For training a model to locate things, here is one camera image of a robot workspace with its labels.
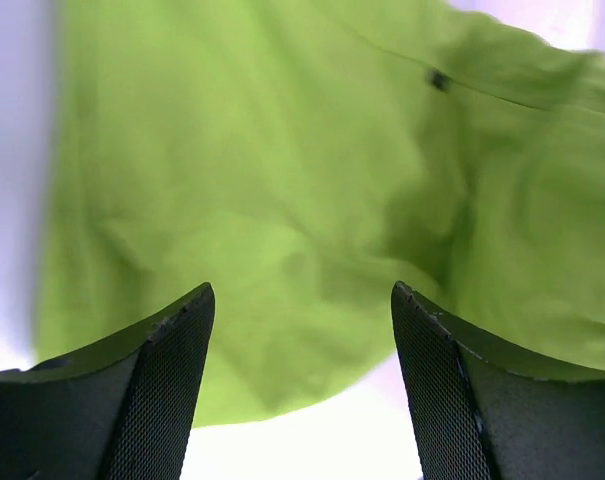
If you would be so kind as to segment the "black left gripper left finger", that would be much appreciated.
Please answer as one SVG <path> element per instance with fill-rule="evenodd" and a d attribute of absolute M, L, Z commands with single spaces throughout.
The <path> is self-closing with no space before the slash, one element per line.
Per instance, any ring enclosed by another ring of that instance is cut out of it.
<path fill-rule="evenodd" d="M 83 348 L 0 371 L 0 479 L 177 479 L 215 315 L 205 282 Z"/>

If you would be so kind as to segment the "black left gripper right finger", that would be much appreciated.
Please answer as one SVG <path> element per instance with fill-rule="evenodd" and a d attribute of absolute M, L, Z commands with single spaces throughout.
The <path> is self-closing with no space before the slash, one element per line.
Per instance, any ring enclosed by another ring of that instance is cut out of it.
<path fill-rule="evenodd" d="M 605 480 L 605 371 L 508 342 L 403 282 L 391 313 L 423 478 Z"/>

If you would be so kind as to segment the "lime green shorts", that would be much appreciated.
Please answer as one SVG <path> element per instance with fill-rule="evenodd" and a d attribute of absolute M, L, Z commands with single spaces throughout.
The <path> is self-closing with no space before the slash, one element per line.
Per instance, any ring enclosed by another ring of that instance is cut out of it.
<path fill-rule="evenodd" d="M 403 281 L 605 370 L 605 56 L 444 1 L 61 1 L 35 345 L 202 282 L 196 421 L 267 419 L 392 351 Z"/>

